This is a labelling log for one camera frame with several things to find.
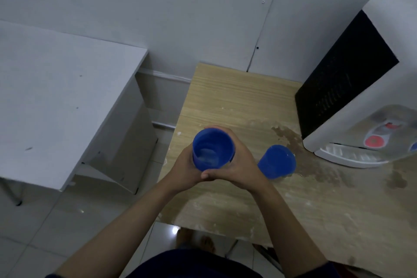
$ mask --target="black panel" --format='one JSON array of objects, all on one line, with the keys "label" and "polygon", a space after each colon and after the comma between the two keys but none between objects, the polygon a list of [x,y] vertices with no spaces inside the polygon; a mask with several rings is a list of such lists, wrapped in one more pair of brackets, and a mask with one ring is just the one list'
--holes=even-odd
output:
[{"label": "black panel", "polygon": [[295,95],[302,138],[397,64],[361,10]]}]

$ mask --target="hand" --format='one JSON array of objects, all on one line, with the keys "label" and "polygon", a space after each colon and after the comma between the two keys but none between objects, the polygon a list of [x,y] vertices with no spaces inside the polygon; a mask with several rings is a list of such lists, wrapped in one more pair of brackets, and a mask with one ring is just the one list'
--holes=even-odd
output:
[{"label": "hand", "polygon": [[175,161],[169,173],[160,181],[175,194],[194,187],[201,179],[201,172],[193,163],[193,145],[187,146]]},{"label": "hand", "polygon": [[268,179],[259,170],[258,165],[249,149],[239,140],[231,129],[217,125],[209,126],[226,132],[235,144],[235,155],[232,162],[220,169],[209,169],[201,173],[203,180],[224,179],[239,188],[246,189],[251,193],[262,191],[269,185]]}]

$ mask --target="dark shirt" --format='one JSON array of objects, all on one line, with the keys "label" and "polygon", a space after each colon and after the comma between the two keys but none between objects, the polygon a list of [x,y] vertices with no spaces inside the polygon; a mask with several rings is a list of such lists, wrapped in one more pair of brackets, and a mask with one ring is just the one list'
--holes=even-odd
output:
[{"label": "dark shirt", "polygon": [[[58,278],[48,275],[46,278]],[[261,278],[257,272],[233,260],[201,250],[168,250],[139,265],[127,278]],[[316,268],[300,278],[338,278],[331,263]]]}]

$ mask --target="white table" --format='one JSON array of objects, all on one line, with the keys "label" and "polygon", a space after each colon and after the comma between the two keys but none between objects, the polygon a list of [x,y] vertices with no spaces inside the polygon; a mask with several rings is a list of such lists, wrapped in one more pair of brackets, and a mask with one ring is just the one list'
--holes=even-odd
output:
[{"label": "white table", "polygon": [[0,177],[62,190],[87,169],[135,192],[157,140],[147,52],[0,21]]}]

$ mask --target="foot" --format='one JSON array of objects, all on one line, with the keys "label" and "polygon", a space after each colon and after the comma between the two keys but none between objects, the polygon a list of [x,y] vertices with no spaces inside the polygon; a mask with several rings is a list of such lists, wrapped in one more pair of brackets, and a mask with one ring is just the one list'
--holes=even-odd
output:
[{"label": "foot", "polygon": [[178,248],[183,243],[189,243],[193,239],[194,230],[187,228],[180,228],[177,232],[175,248]]},{"label": "foot", "polygon": [[203,236],[200,240],[200,249],[206,252],[214,254],[216,248],[214,247],[213,240],[209,236]]}]

